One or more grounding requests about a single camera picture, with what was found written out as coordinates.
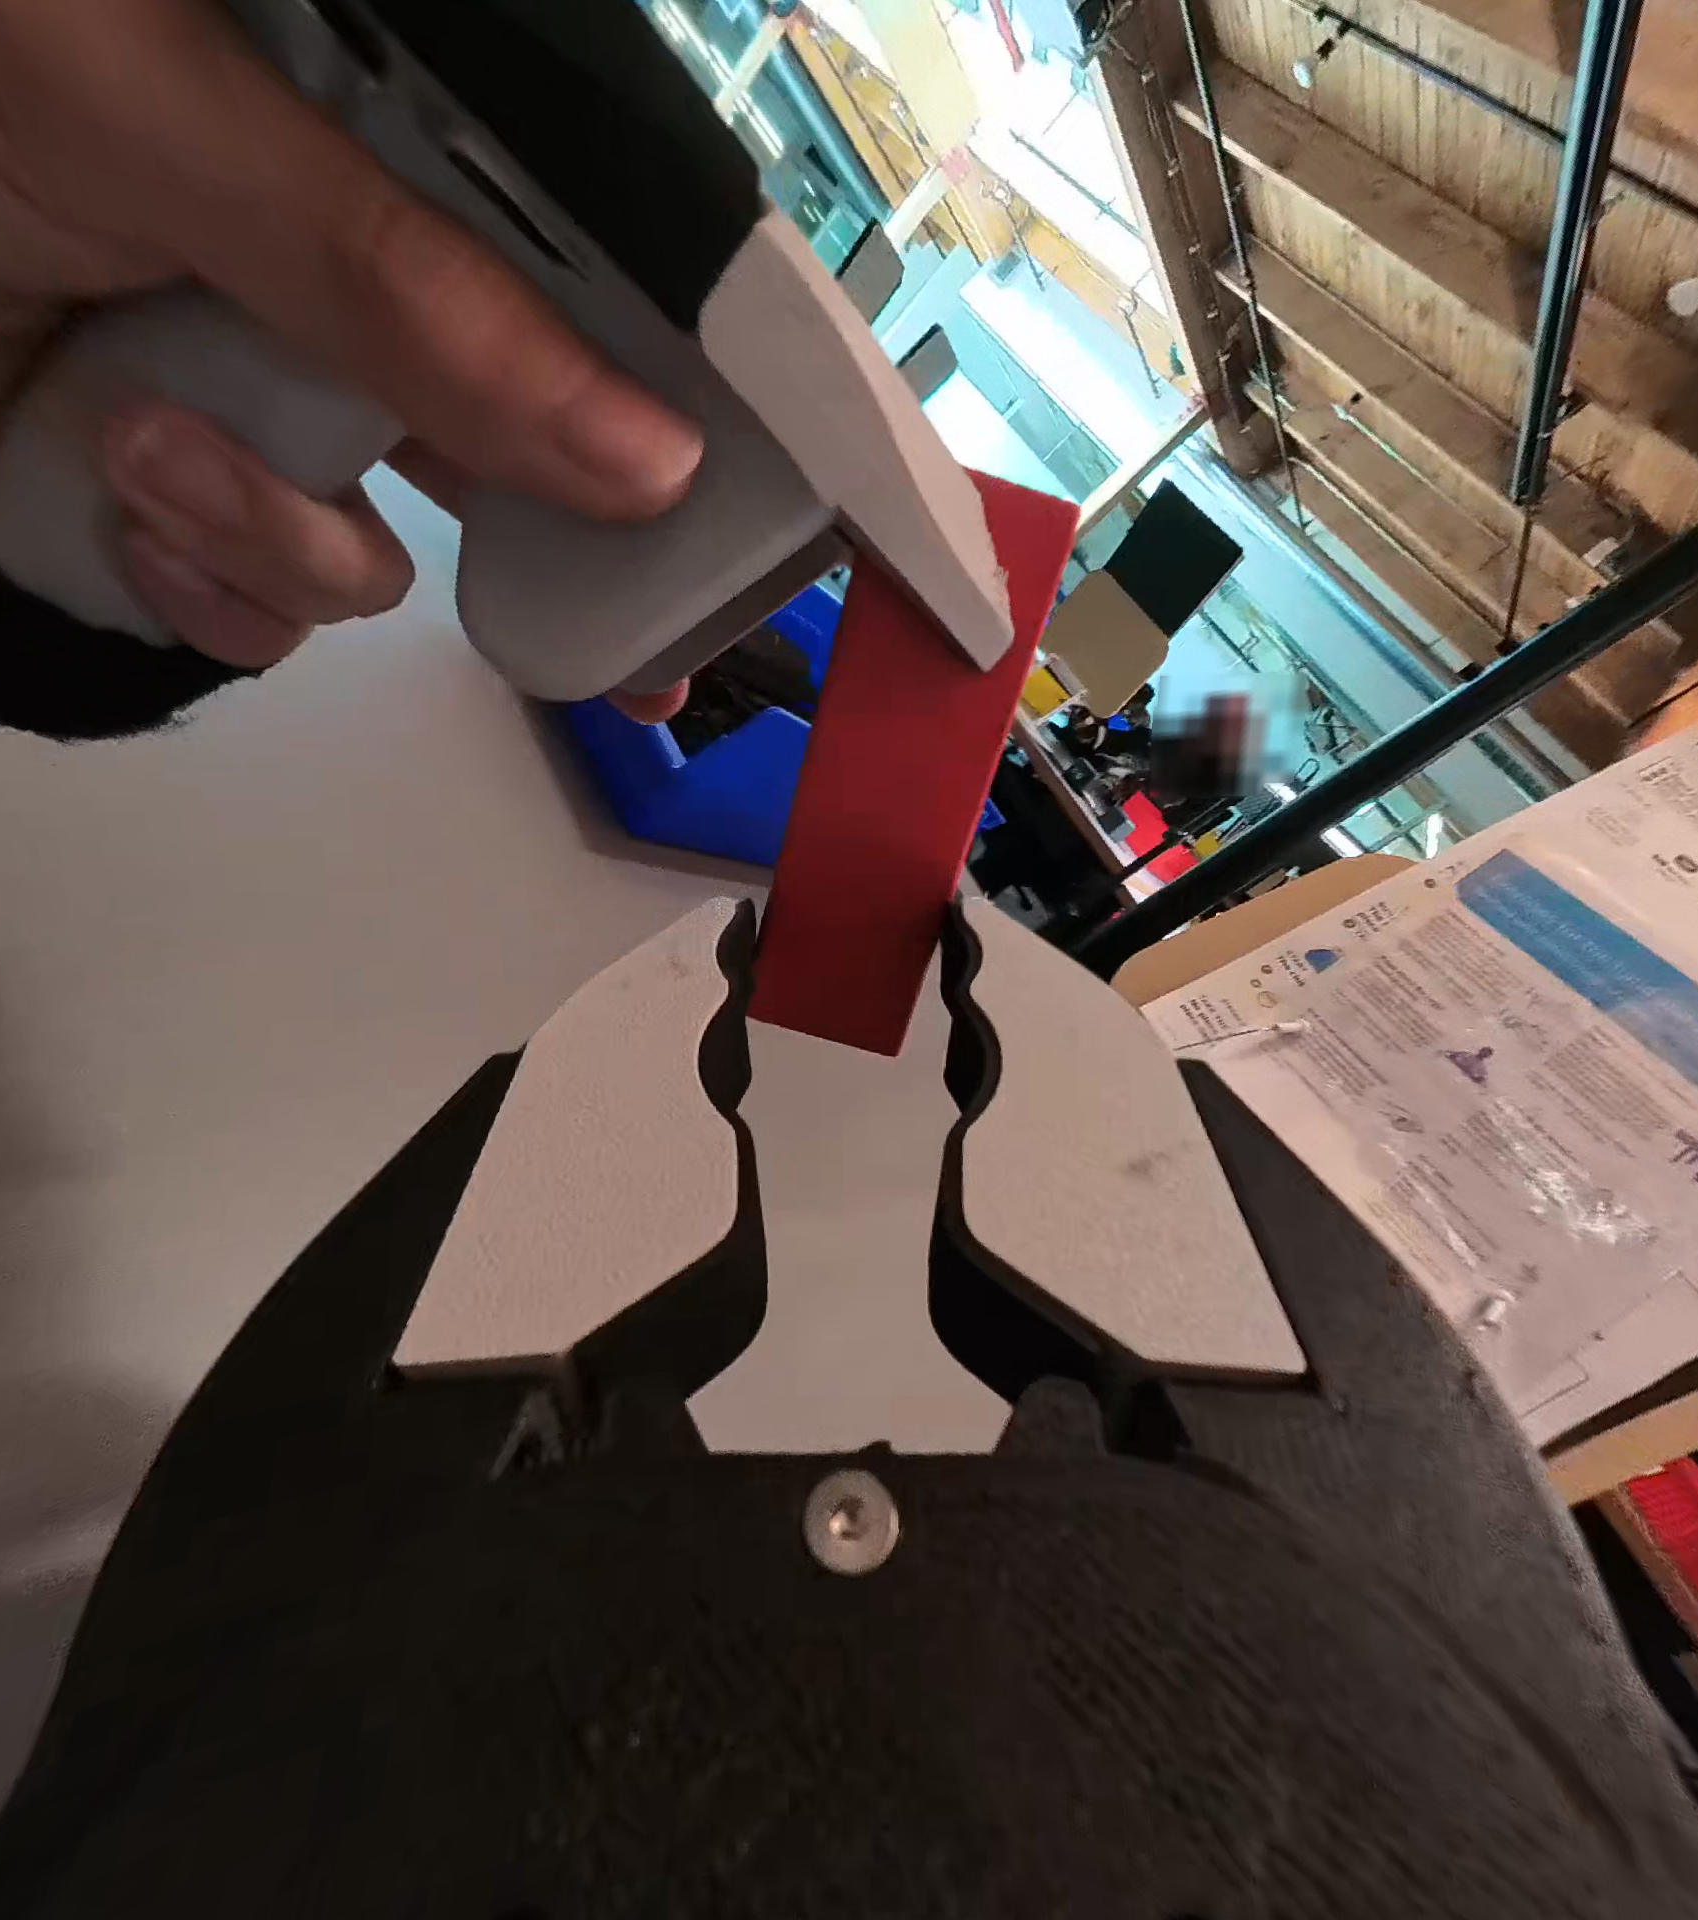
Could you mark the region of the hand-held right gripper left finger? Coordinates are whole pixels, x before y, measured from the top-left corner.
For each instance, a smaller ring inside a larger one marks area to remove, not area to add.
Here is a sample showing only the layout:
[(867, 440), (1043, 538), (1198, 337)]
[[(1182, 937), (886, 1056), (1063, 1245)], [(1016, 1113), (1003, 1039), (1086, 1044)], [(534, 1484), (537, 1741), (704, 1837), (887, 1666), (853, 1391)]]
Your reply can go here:
[(716, 896), (529, 1035), (389, 1356), (403, 1380), (700, 1389), (766, 1314), (752, 899)]

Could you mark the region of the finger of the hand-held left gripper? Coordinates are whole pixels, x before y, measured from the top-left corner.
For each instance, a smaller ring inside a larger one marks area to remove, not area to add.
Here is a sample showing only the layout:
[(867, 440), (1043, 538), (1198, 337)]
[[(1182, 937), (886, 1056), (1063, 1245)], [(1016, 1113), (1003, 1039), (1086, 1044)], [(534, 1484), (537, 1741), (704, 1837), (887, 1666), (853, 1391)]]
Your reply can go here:
[(704, 297), (711, 369), (794, 461), (852, 547), (978, 670), (1011, 641), (981, 496), (801, 232), (764, 205)]

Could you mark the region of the grey desk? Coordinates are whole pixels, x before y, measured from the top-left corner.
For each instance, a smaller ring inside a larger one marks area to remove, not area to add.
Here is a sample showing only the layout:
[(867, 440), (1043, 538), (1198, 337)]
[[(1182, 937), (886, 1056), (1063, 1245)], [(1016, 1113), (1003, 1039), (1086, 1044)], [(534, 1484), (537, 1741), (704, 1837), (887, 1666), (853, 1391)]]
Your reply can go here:
[(0, 1808), (182, 1406), (492, 1053), (750, 865), (634, 841), (477, 659), (388, 469), (391, 614), (176, 725), (0, 732)]

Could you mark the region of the blue plastic bin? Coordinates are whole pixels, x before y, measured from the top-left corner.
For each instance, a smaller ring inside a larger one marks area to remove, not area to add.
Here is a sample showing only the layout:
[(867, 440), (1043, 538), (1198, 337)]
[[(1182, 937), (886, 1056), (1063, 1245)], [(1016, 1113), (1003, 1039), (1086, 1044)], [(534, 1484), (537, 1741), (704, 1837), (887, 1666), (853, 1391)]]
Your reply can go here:
[(597, 796), (634, 840), (771, 868), (842, 619), (823, 577), (692, 671), (679, 709), (643, 723), (608, 697), (555, 707)]

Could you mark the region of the red wooden block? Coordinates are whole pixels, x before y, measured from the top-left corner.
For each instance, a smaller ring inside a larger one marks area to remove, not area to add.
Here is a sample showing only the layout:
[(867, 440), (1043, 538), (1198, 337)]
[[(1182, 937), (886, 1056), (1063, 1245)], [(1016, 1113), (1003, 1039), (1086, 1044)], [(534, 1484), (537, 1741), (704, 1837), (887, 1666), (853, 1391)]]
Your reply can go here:
[(972, 482), (1006, 656), (978, 670), (886, 574), (852, 570), (752, 966), (762, 1025), (903, 1048), (1080, 524), (1072, 500)]

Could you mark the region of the black and tan panel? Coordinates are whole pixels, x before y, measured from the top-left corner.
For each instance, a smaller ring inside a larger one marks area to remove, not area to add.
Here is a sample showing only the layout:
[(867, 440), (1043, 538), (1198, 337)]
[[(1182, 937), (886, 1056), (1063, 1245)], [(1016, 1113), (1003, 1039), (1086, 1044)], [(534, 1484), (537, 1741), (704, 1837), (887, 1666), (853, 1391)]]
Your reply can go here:
[(1062, 661), (1076, 703), (1096, 717), (1123, 707), (1243, 555), (1171, 482), (1149, 492), (1106, 562), (1060, 600), (1043, 628), (1042, 649)]

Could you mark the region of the teal ceiling pipe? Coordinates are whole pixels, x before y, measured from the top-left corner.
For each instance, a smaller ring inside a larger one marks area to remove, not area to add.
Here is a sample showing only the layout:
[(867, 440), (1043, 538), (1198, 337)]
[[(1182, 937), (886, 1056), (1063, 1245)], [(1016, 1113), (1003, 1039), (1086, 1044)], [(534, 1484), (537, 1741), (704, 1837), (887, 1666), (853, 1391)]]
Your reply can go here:
[(1554, 440), (1572, 386), (1572, 366), (1590, 252), (1622, 119), (1640, 2), (1587, 2), (1556, 165), (1552, 232), (1538, 286), (1530, 369), (1514, 432), (1508, 496), (1533, 510), (1547, 486)]

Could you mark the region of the person's left hand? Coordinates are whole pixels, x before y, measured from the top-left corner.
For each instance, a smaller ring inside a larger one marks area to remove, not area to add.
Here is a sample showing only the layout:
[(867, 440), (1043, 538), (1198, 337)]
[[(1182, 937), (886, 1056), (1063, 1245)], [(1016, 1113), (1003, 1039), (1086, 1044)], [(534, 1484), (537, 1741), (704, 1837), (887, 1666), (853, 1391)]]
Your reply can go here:
[[(298, 98), (220, 6), (0, 2), (0, 417), (78, 307), (172, 279), (411, 427), (389, 464), (449, 513), (494, 486), (642, 520), (695, 476), (692, 420)], [(3, 727), (151, 732), (411, 588), (361, 486), (298, 492), (206, 415), (129, 396), (90, 448), (120, 567), (173, 649), (0, 605)]]

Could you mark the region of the black pole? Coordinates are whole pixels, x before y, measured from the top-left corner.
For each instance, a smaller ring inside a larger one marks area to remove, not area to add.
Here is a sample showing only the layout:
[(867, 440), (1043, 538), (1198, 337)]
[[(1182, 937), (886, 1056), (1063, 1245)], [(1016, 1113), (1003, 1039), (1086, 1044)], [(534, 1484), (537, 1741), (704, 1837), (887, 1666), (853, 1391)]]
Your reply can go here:
[(1438, 758), (1530, 703), (1568, 674), (1681, 605), (1698, 591), (1698, 524), (1647, 555), (1617, 581), (1526, 639), (1474, 679), (1438, 697), (1355, 760), (1302, 787), (1213, 855), (1147, 899), (1084, 933), (1072, 953), (1101, 982), (1135, 953), (1195, 922), (1204, 911), (1286, 870), (1322, 831), (1406, 783)]

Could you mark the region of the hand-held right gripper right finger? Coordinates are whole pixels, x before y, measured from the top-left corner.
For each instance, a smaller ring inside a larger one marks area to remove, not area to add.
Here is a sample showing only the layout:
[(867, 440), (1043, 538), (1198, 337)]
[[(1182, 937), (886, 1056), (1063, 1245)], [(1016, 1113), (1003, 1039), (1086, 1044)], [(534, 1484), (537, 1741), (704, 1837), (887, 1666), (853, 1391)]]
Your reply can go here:
[(1171, 1050), (979, 897), (938, 948), (954, 1107), (932, 1329), (987, 1389), (1303, 1380), (1308, 1358)]

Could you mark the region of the printed instruction sheet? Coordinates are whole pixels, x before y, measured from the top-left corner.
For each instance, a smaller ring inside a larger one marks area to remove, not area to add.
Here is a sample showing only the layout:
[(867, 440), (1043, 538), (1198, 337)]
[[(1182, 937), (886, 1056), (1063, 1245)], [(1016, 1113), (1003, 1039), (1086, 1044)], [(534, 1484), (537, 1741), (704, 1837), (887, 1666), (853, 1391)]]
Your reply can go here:
[(1698, 1360), (1698, 727), (1143, 1016), (1372, 1230), (1531, 1442)]

